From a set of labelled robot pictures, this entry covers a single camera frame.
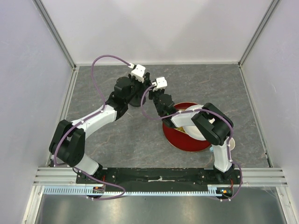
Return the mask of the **black phone stand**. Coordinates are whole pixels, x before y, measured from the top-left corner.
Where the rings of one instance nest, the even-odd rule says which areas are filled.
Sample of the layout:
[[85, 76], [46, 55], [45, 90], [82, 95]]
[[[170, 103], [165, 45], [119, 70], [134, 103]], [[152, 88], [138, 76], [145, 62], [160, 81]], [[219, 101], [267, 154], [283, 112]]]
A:
[[129, 102], [129, 104], [132, 107], [140, 107], [141, 104], [144, 105], [146, 102], [146, 98], [143, 99], [142, 101], [142, 97], [141, 96], [134, 96], [131, 101]]

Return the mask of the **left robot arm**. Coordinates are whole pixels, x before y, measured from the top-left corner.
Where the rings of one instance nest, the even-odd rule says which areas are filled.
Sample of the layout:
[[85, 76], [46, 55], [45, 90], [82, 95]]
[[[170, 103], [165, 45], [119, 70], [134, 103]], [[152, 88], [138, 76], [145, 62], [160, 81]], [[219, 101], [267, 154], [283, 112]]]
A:
[[103, 166], [86, 155], [85, 141], [97, 130], [120, 119], [130, 105], [142, 106], [145, 103], [142, 95], [150, 85], [149, 72], [141, 77], [131, 72], [117, 79], [108, 100], [99, 109], [74, 121], [61, 120], [49, 146], [54, 166], [67, 165], [91, 183], [103, 183]]

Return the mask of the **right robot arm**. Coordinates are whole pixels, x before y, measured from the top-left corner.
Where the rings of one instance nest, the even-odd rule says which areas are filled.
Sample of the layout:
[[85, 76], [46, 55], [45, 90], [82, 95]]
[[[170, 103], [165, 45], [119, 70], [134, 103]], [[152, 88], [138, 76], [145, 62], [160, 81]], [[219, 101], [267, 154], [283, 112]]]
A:
[[211, 103], [204, 105], [193, 104], [185, 109], [178, 109], [171, 95], [165, 94], [164, 89], [150, 86], [143, 94], [149, 94], [153, 100], [160, 120], [167, 128], [178, 131], [197, 141], [206, 141], [213, 148], [214, 178], [218, 183], [226, 183], [235, 168], [231, 159], [231, 139], [233, 122], [216, 106]]

